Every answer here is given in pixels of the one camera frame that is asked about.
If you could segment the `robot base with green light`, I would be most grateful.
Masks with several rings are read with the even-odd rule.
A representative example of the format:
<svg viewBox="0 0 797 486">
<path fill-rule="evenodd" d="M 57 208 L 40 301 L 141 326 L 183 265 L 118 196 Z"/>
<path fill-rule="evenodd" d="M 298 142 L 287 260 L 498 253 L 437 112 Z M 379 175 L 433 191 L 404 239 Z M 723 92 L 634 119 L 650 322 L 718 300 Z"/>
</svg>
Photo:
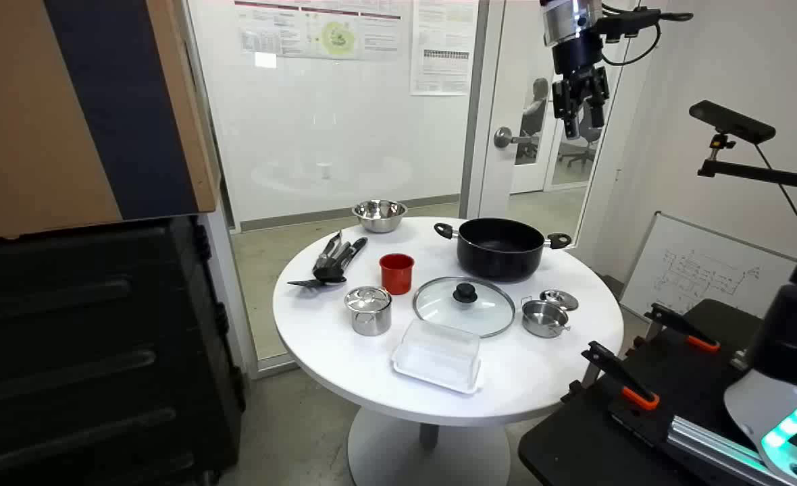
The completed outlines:
<svg viewBox="0 0 797 486">
<path fill-rule="evenodd" d="M 768 308 L 745 362 L 748 370 L 723 391 L 723 408 L 760 459 L 797 486 L 797 266 Z"/>
</svg>

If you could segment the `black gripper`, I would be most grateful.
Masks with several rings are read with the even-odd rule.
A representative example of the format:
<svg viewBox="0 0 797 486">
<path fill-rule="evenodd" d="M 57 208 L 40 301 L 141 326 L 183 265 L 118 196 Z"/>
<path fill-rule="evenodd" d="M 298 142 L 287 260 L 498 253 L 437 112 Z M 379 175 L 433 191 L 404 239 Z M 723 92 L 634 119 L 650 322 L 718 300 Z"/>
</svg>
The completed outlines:
<svg viewBox="0 0 797 486">
<path fill-rule="evenodd" d="M 598 31 L 580 31 L 554 46 L 554 83 L 557 110 L 564 127 L 564 137 L 576 137 L 576 117 L 580 104 L 590 104 L 590 122 L 595 129 L 604 123 L 608 75 L 600 65 L 603 40 Z"/>
</svg>

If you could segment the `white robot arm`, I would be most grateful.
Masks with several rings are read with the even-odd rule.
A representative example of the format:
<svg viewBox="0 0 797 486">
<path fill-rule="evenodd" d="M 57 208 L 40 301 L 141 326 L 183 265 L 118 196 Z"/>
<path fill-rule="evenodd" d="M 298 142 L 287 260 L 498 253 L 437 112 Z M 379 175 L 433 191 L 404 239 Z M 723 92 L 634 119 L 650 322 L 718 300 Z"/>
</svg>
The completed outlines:
<svg viewBox="0 0 797 486">
<path fill-rule="evenodd" d="M 538 0 L 544 9 L 544 44 L 550 49 L 557 81 L 550 83 L 554 117 L 562 122 L 568 137 L 579 135 L 579 117 L 590 123 L 604 123 L 610 58 L 603 54 L 604 44 L 634 37 L 641 30 L 662 22 L 689 22 L 689 13 L 672 13 L 638 6 L 622 10 L 603 0 Z"/>
</svg>

